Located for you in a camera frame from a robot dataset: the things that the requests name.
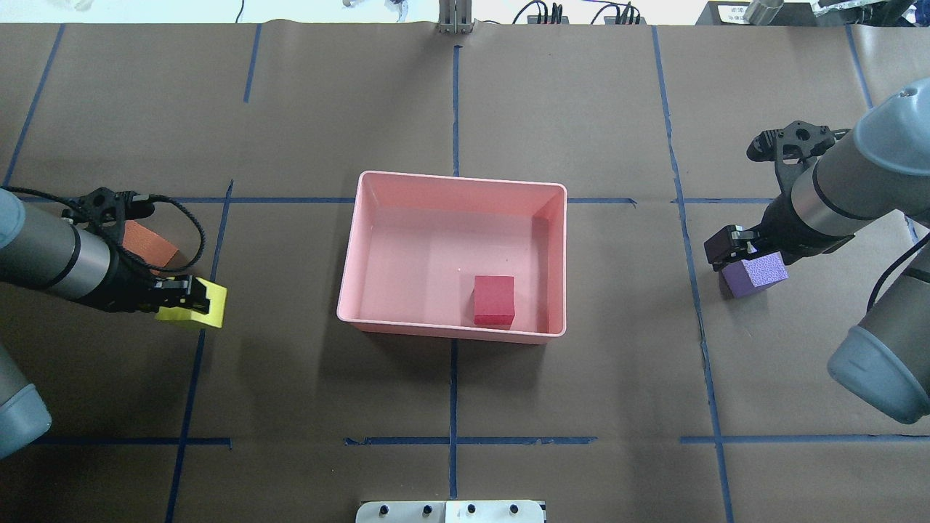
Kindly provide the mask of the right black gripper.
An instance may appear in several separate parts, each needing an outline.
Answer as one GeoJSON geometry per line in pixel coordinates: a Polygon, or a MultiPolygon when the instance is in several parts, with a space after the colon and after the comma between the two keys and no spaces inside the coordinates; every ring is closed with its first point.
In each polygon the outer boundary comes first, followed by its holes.
{"type": "Polygon", "coordinates": [[[755,230],[740,225],[725,225],[703,244],[708,264],[714,272],[721,272],[731,264],[764,255],[754,243],[760,239],[755,230]]]}

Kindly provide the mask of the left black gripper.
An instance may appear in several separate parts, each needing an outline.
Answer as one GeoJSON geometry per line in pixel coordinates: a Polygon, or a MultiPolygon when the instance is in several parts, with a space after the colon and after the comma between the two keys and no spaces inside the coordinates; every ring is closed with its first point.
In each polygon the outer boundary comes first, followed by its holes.
{"type": "Polygon", "coordinates": [[[192,275],[170,277],[156,281],[149,290],[149,305],[153,307],[180,307],[208,315],[211,301],[207,285],[192,275]]]}

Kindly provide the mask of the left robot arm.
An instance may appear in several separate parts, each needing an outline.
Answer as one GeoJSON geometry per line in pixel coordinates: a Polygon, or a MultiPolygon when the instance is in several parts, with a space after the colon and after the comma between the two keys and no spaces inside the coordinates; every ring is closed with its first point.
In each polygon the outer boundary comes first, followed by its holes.
{"type": "Polygon", "coordinates": [[[190,274],[205,249],[203,226],[165,195],[101,187],[59,198],[6,186],[1,245],[4,283],[103,312],[152,312],[160,321],[222,327],[227,289],[190,274]],[[195,226],[199,245],[190,262],[153,264],[126,244],[127,222],[150,217],[156,203],[175,206],[195,226]]]}

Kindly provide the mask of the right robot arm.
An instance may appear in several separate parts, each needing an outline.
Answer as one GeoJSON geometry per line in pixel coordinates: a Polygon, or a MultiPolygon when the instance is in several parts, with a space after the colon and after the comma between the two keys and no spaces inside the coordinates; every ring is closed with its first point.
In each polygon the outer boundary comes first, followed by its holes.
{"type": "MultiPolygon", "coordinates": [[[[927,226],[928,96],[922,78],[854,128],[794,121],[758,133],[747,158],[774,164],[780,195],[757,225],[727,225],[704,242],[714,271],[773,253],[787,265],[833,253],[894,211],[927,226]]],[[[833,380],[902,424],[929,411],[928,271],[921,238],[878,278],[864,317],[828,360],[833,380]]]]}

